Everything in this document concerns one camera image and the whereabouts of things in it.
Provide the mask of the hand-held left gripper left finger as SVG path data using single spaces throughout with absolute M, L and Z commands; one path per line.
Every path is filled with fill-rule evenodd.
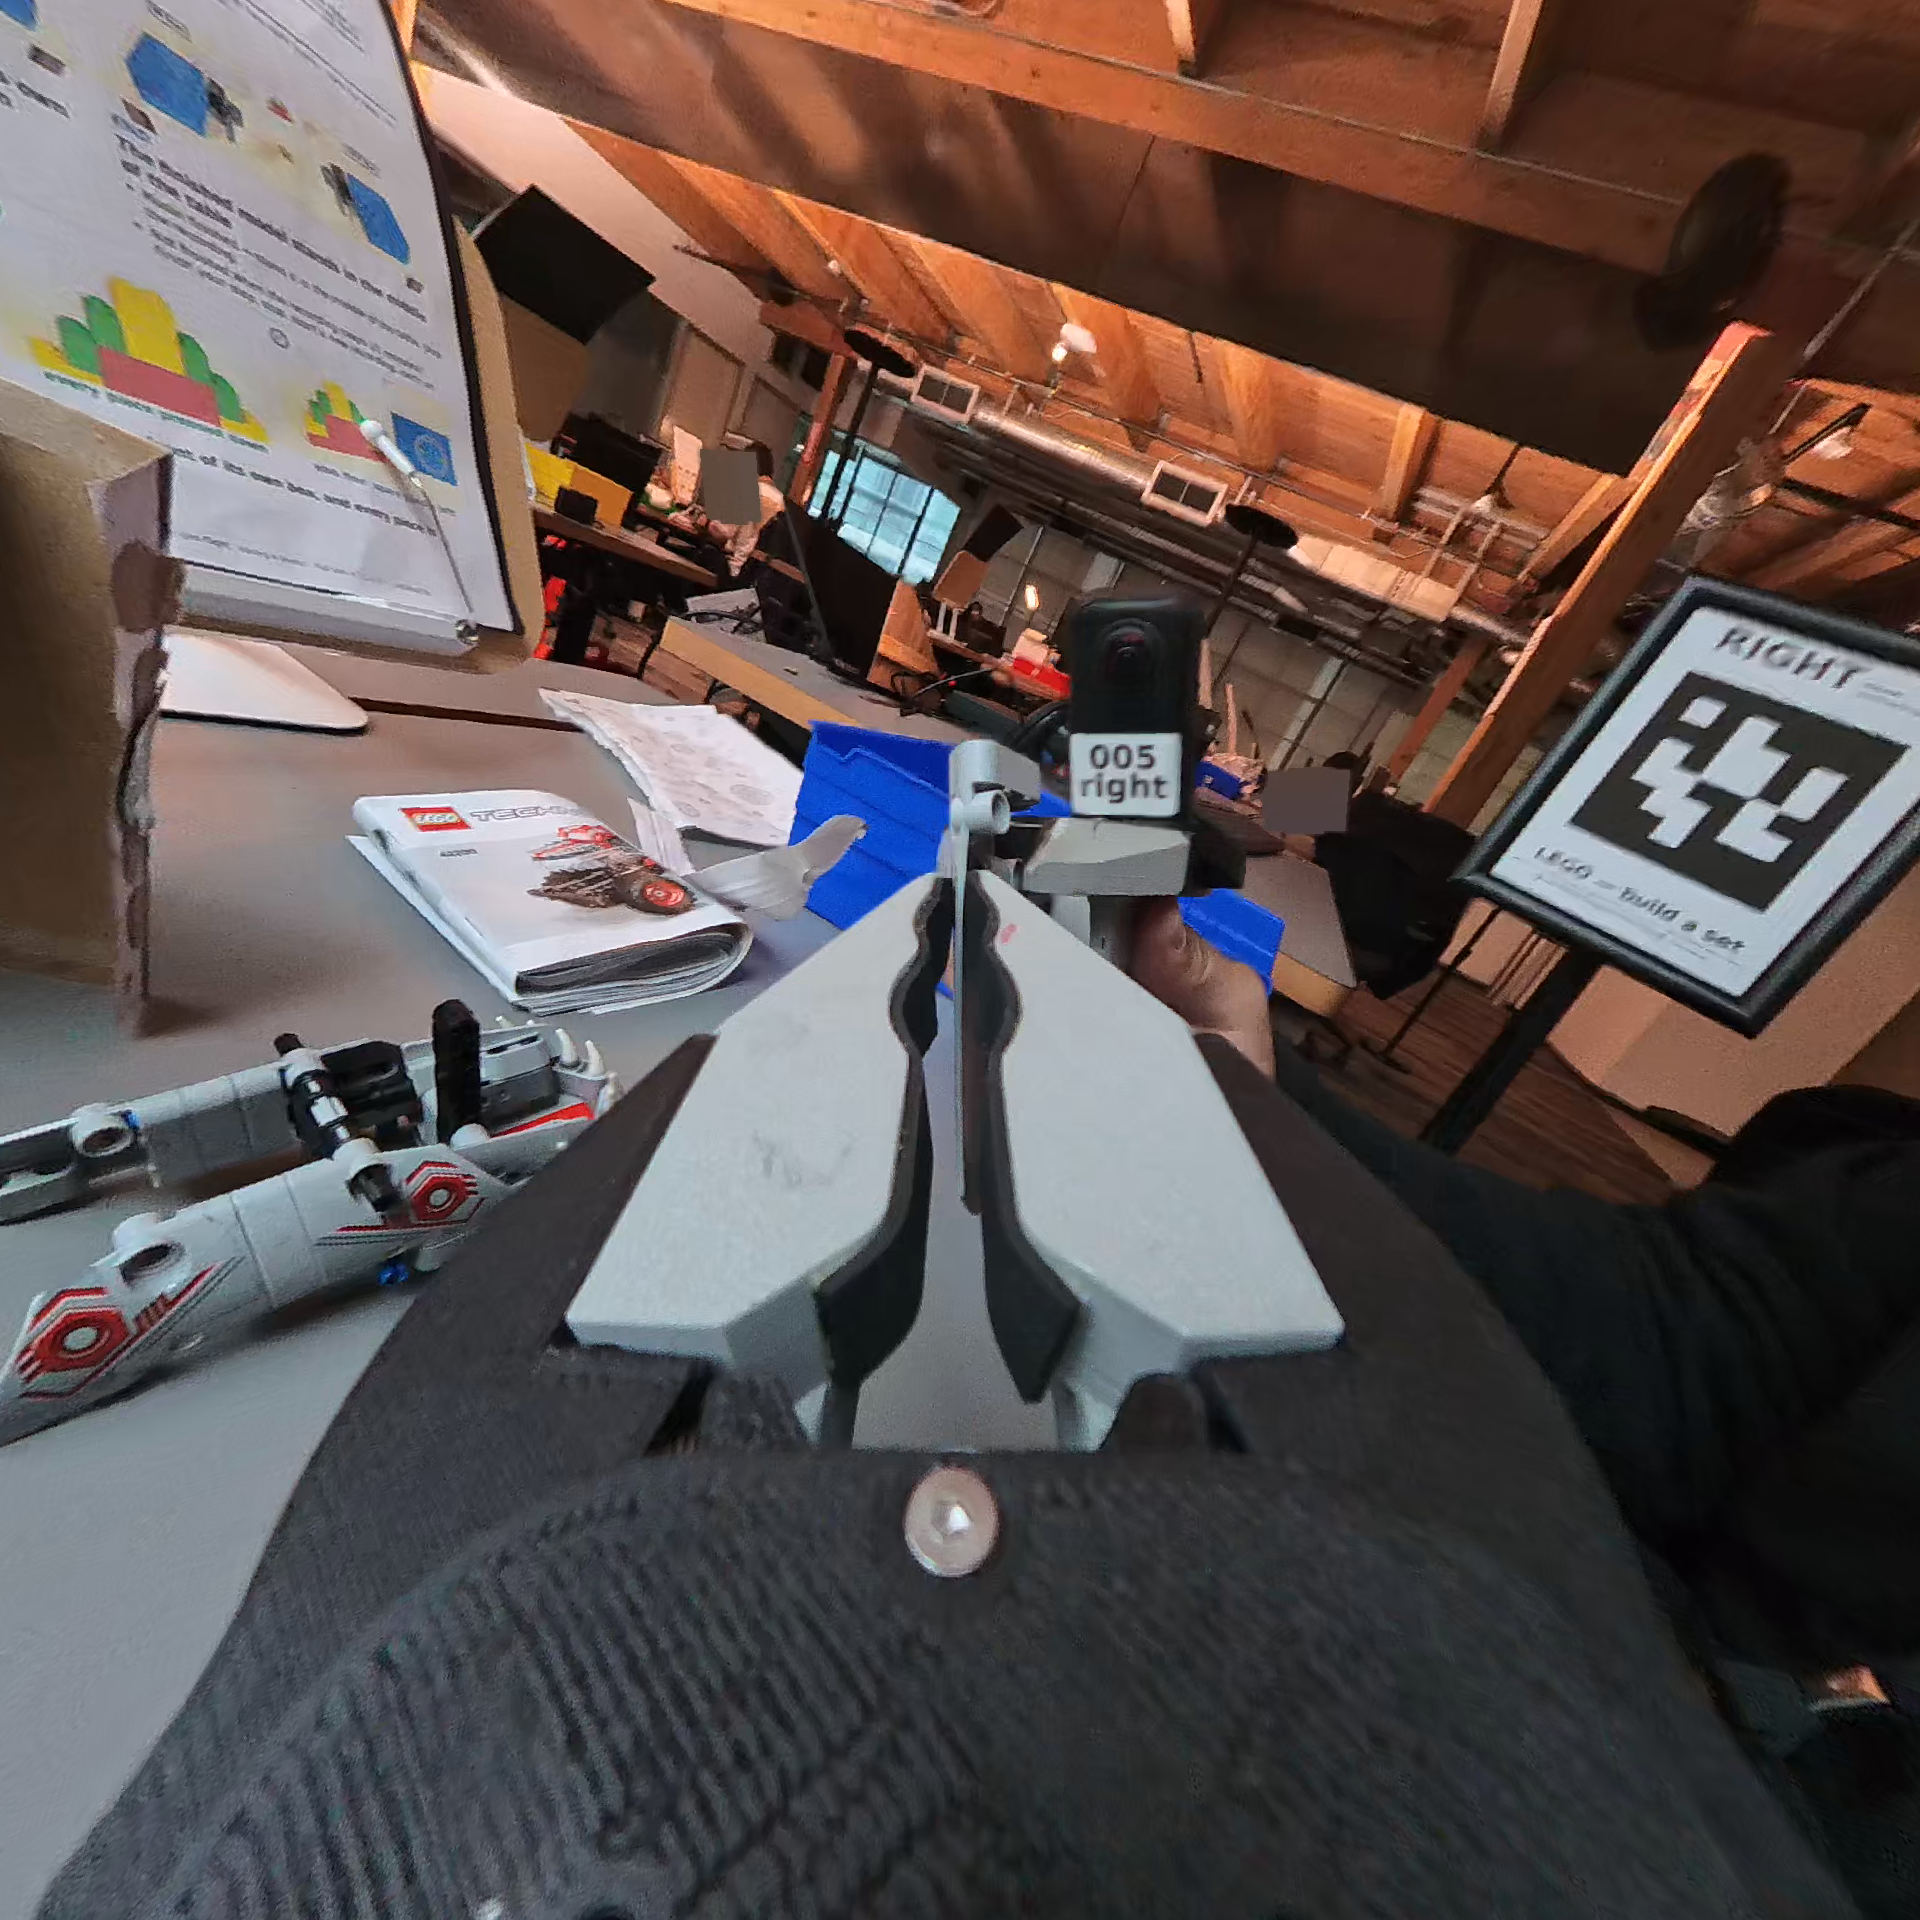
M 952 942 L 954 884 L 913 879 L 715 1028 L 568 1305 L 576 1342 L 777 1383 L 815 1443 L 853 1443 L 921 1309 Z

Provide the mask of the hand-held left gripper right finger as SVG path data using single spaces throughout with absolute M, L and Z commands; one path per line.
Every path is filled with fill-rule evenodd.
M 1064 1449 L 1143 1379 L 1345 1337 L 1189 1023 L 991 873 L 961 891 L 961 1137 L 993 1335 Z

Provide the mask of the thin grey lego panel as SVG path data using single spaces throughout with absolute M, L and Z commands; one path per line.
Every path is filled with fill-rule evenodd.
M 969 1214 L 977 1200 L 977 1151 L 969 1120 L 969 877 L 981 863 L 993 863 L 999 839 L 1015 816 L 1031 808 L 1041 795 L 1035 761 L 991 739 L 971 739 L 948 755 L 948 824 L 941 844 L 939 875 L 952 895 L 952 1019 L 954 1019 L 954 1120 L 961 1165 L 961 1193 Z

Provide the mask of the person's right forearm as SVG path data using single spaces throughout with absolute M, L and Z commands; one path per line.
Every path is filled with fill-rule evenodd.
M 1916 1652 L 1917 1109 L 1768 1101 L 1659 1205 L 1536 1191 L 1232 1046 L 1437 1237 L 1547 1376 L 1632 1529 L 1795 1633 Z

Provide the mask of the lego instruction booklet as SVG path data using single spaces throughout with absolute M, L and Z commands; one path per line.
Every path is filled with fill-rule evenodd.
M 369 863 L 533 1016 L 693 997 L 752 951 L 733 907 L 548 790 L 359 797 L 353 824 Z

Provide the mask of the grey red lego model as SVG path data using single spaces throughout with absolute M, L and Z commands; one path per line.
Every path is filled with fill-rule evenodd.
M 483 1027 L 460 998 L 418 1043 L 309 1046 L 4 1135 L 4 1222 L 75 1208 L 119 1177 L 210 1181 L 285 1161 L 42 1285 L 4 1342 L 2 1440 L 111 1404 L 277 1311 L 439 1268 L 619 1100 L 597 1045 Z

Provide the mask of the person's right hand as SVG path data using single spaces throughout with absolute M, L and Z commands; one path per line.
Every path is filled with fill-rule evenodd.
M 1195 1036 L 1227 1043 L 1265 1078 L 1276 1076 L 1267 979 L 1193 933 L 1175 900 L 1137 902 L 1130 973 Z

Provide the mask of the blue plastic bin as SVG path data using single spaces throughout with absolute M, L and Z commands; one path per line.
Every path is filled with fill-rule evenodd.
M 795 845 L 834 817 L 864 835 L 811 883 L 809 911 L 850 927 L 911 879 L 935 873 L 948 827 L 952 745 L 864 727 L 819 724 L 809 733 L 788 841 Z M 1183 915 L 1229 960 L 1272 979 L 1284 918 L 1237 894 L 1186 895 Z

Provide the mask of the background work table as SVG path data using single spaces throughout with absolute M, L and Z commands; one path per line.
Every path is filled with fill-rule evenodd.
M 748 703 L 805 728 L 847 724 L 945 745 L 967 735 L 937 715 L 901 711 L 875 687 L 839 679 L 827 664 L 767 639 L 733 638 L 672 615 L 663 624 L 660 652 L 706 684 L 732 687 Z

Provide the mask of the white printed paper sheet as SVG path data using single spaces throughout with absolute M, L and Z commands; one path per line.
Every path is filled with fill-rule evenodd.
M 554 687 L 541 703 L 608 751 L 677 830 L 746 847 L 788 844 L 802 773 L 738 719 L 705 703 L 625 703 Z

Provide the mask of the framed black white marker sign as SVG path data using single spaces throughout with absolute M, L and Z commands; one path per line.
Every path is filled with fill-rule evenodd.
M 1688 579 L 1457 879 L 1754 1039 L 1916 861 L 1913 633 Z

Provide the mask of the white stand base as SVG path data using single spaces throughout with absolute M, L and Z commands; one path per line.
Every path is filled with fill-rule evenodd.
M 369 713 L 275 643 L 167 631 L 160 713 L 188 723 L 362 735 Z

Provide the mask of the black hanging screen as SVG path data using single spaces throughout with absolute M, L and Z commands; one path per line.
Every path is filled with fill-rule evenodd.
M 576 344 L 589 344 L 657 279 L 537 185 L 491 209 L 472 240 L 501 299 Z

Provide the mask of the person's black jacket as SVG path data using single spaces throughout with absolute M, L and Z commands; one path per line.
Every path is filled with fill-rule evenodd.
M 1916 1915 L 1916 1100 L 1775 1096 L 1659 1211 L 1665 1535 L 1722 1707 L 1864 1915 Z

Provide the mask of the task instruction board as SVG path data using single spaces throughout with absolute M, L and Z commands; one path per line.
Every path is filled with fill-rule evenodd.
M 4 3 L 2 204 L 4 382 L 169 455 L 192 622 L 531 653 L 506 327 L 392 4 Z

